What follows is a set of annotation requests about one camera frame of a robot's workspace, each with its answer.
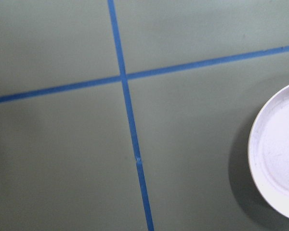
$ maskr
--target plate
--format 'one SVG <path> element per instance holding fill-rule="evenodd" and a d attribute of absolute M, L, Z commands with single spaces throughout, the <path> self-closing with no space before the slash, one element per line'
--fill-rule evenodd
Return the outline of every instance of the plate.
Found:
<path fill-rule="evenodd" d="M 258 113 L 250 132 L 248 155 L 259 192 L 289 218 L 289 85 Z"/>

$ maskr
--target blue grout line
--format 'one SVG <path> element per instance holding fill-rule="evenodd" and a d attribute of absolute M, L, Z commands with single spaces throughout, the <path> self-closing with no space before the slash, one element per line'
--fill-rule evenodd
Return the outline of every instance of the blue grout line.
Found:
<path fill-rule="evenodd" d="M 115 41 L 115 46 L 116 46 L 116 51 L 117 51 L 117 58 L 118 58 L 118 64 L 119 64 L 119 70 L 120 70 L 120 77 L 122 81 L 126 112 L 127 112 L 127 117 L 128 117 L 129 126 L 130 126 L 131 141 L 133 145 L 134 156 L 136 159 L 138 179 L 139 179 L 140 190 L 141 190 L 141 195 L 142 195 L 143 204 L 144 204 L 144 213 L 145 213 L 146 223 L 147 223 L 148 230 L 154 231 L 148 191 L 147 191 L 146 183 L 145 183 L 143 163 L 141 160 L 141 155 L 140 155 L 140 150 L 139 150 L 136 124 L 135 124 L 134 114 L 132 110 L 129 84 L 128 84 L 126 73 L 125 73 L 125 64 L 124 64 L 123 51 L 122 51 L 122 46 L 121 46 L 115 4 L 113 0 L 108 0 L 108 7 L 109 7 L 110 20 L 111 20 L 113 36 L 114 36 L 114 41 Z"/>
<path fill-rule="evenodd" d="M 121 78 L 119 76 L 115 76 L 115 77 L 95 79 L 95 80 L 90 80 L 90 81 L 85 81 L 85 82 L 80 82 L 80 83 L 66 84 L 66 85 L 61 85 L 61 86 L 52 87 L 52 88 L 32 90 L 32 91 L 27 91 L 27 92 L 12 94 L 12 95 L 0 96 L 0 103 L 13 101 L 13 100 L 20 100 L 20 99 L 25 99 L 25 98 L 31 98 L 31 97 L 36 97 L 40 95 L 58 93 L 58 92 L 63 92 L 63 91 L 87 88 L 87 87 L 92 87 L 92 86 L 97 86 L 97 85 L 102 85 L 102 84 L 107 84 L 107 83 L 114 83 L 114 82 L 119 82 L 119 81 L 121 81 Z"/>
<path fill-rule="evenodd" d="M 126 78 L 135 79 L 135 78 L 142 78 L 142 77 L 148 77 L 148 76 L 155 76 L 155 75 L 161 75 L 161 74 L 170 73 L 170 72 L 183 71 L 183 70 L 188 70 L 188 69 L 193 69 L 193 68 L 200 68 L 200 67 L 205 67 L 205 66 L 235 62 L 239 60 L 257 58 L 257 57 L 285 53 L 285 52 L 289 52 L 289 46 L 268 49 L 265 51 L 254 51 L 254 52 L 249 52 L 249 53 L 244 53 L 244 54 L 236 54 L 236 55 L 231 55 L 231 56 L 226 56 L 226 57 L 221 57 L 221 58 L 193 62 L 189 64 L 163 67 L 163 68 L 158 68 L 158 69 L 153 69 L 153 70 L 148 70 L 148 71 L 141 71 L 141 72 L 127 74 Z"/>

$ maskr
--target gray surface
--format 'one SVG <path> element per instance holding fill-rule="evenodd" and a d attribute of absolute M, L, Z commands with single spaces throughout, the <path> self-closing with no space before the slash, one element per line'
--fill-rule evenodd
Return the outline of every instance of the gray surface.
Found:
<path fill-rule="evenodd" d="M 128 73 L 289 45 L 289 0 L 115 3 Z"/>
<path fill-rule="evenodd" d="M 157 231 L 289 231 L 259 195 L 247 142 L 289 84 L 289 53 L 129 81 Z"/>
<path fill-rule="evenodd" d="M 0 104 L 0 231 L 146 230 L 120 83 Z"/>
<path fill-rule="evenodd" d="M 0 0 L 0 95 L 118 75 L 104 0 Z"/>

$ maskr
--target blue line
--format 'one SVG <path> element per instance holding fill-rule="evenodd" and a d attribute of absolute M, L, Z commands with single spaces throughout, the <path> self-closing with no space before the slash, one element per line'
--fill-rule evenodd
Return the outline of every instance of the blue line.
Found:
<path fill-rule="evenodd" d="M 170 72 L 183 71 L 183 70 L 188 70 L 188 69 L 193 69 L 193 68 L 200 68 L 200 67 L 205 67 L 205 66 L 229 63 L 229 62 L 234 62 L 234 61 L 239 61 L 239 60 L 244 60 L 244 59 L 257 58 L 257 57 L 285 53 L 285 52 L 289 52 L 289 46 L 268 49 L 265 51 L 254 51 L 254 52 L 249 52 L 249 53 L 244 53 L 244 54 L 236 54 L 236 55 L 231 55 L 231 56 L 226 56 L 226 57 L 221 57 L 221 58 L 193 62 L 189 64 L 163 67 L 163 68 L 158 68 L 158 69 L 153 69 L 153 70 L 148 70 L 148 71 L 141 71 L 137 73 L 127 74 L 126 78 L 135 79 L 135 78 L 142 78 L 142 77 L 148 77 L 148 76 L 155 76 L 155 75 L 161 75 L 161 74 L 170 73 Z"/>
<path fill-rule="evenodd" d="M 107 84 L 107 83 L 114 83 L 121 81 L 121 78 L 119 76 L 115 77 L 108 77 L 108 78 L 101 78 L 101 79 L 95 79 L 80 83 L 72 83 L 72 84 L 66 84 L 58 87 L 52 87 L 52 88 L 45 88 L 40 90 L 32 90 L 12 95 L 6 95 L 6 96 L 0 96 L 0 103 L 7 102 L 7 101 L 13 101 L 13 100 L 20 100 L 25 98 L 31 98 L 41 95 L 47 95 L 52 93 L 58 93 L 62 91 L 68 91 L 68 90 L 75 90 L 75 89 L 81 89 L 81 88 L 88 88 L 92 86 Z"/>
<path fill-rule="evenodd" d="M 121 46 L 115 4 L 113 0 L 108 0 L 108 7 L 109 7 L 110 20 L 111 20 L 113 36 L 114 36 L 114 41 L 115 41 L 115 46 L 116 46 L 116 51 L 117 51 L 117 58 L 118 58 L 118 64 L 119 64 L 119 69 L 120 69 L 120 77 L 122 81 L 126 112 L 127 112 L 129 126 L 130 126 L 131 141 L 133 145 L 134 156 L 136 159 L 138 179 L 139 179 L 140 190 L 141 190 L 141 195 L 142 195 L 143 204 L 144 204 L 144 213 L 145 213 L 146 223 L 148 226 L 148 230 L 154 231 L 150 202 L 149 202 L 148 192 L 147 192 L 146 183 L 145 183 L 145 174 L 144 174 L 143 163 L 141 160 L 141 155 L 140 155 L 140 150 L 139 150 L 139 143 L 138 143 L 138 137 L 137 137 L 137 132 L 136 132 L 134 114 L 132 110 L 131 95 L 130 95 L 129 85 L 128 85 L 128 81 L 127 81 L 126 73 L 125 73 L 125 64 L 124 64 L 123 51 L 122 51 L 122 46 Z"/>

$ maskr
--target white plate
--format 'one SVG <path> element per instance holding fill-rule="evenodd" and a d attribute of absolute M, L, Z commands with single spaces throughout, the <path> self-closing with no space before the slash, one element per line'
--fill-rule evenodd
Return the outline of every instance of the white plate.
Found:
<path fill-rule="evenodd" d="M 248 154 L 258 190 L 275 210 L 289 218 L 289 85 L 257 115 Z"/>

